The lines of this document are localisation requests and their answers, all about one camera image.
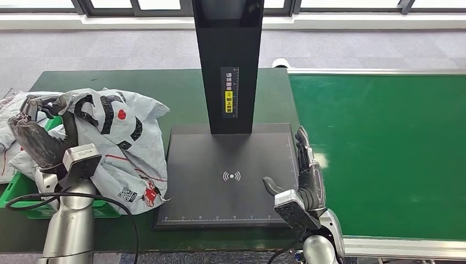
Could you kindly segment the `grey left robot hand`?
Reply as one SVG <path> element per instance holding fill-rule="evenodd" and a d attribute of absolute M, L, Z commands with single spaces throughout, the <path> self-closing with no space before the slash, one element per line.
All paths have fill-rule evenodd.
<path fill-rule="evenodd" d="M 75 117 L 67 107 L 64 95 L 28 95 L 19 113 L 8 120 L 15 139 L 41 169 L 60 166 L 66 150 L 78 146 Z M 61 116 L 65 137 L 53 137 L 38 125 L 38 112 L 45 113 L 49 119 Z"/>

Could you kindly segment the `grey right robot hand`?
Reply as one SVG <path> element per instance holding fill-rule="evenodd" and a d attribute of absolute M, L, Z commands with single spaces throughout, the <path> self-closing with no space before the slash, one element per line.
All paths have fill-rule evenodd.
<path fill-rule="evenodd" d="M 274 209 L 278 213 L 306 212 L 318 218 L 327 210 L 321 166 L 303 126 L 298 128 L 295 138 L 299 166 L 298 189 L 285 190 L 270 177 L 264 177 L 262 181 L 266 191 L 275 197 Z"/>

